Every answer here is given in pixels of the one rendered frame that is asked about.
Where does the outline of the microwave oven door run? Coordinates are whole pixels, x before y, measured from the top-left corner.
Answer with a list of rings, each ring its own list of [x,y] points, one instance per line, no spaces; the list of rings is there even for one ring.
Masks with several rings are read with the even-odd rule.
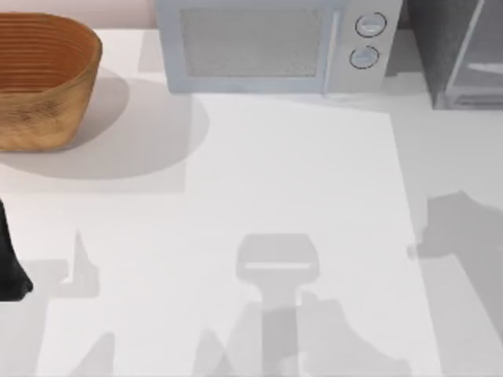
[[[321,93],[340,0],[156,0],[172,93]]]

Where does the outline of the pale microwave oven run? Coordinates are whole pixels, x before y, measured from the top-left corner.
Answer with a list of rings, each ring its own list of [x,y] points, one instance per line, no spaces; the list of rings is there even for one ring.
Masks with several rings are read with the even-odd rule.
[[[366,93],[380,88],[387,70],[391,47],[397,30],[403,0],[340,0],[336,30],[332,33],[325,90],[321,93]],[[364,14],[382,13],[387,27],[381,35],[363,38],[355,30],[356,20]],[[373,46],[380,52],[378,63],[365,70],[351,66],[354,49]]]

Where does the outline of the round microwave knob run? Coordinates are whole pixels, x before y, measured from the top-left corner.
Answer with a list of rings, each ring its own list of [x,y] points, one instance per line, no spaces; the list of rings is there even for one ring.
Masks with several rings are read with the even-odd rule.
[[[363,38],[381,35],[387,27],[387,18],[382,13],[361,15],[355,22],[355,30]]]
[[[349,56],[351,66],[358,70],[365,70],[375,66],[379,59],[380,52],[373,46],[354,49]]]

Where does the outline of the brown wicker basket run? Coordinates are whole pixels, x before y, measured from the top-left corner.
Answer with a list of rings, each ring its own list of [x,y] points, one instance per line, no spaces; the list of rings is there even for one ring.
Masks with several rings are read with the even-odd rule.
[[[90,103],[103,46],[77,20],[0,12],[0,152],[67,145]]]

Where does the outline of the grey cabinet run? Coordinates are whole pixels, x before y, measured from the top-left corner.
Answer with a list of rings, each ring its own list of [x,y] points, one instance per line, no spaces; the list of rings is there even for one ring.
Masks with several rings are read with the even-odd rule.
[[[503,0],[408,0],[433,108],[503,110]]]

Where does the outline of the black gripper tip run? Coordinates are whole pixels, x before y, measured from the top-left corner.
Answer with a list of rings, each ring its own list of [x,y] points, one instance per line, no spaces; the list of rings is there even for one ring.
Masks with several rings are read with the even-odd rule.
[[[13,249],[5,207],[0,200],[0,302],[19,302],[33,288]]]

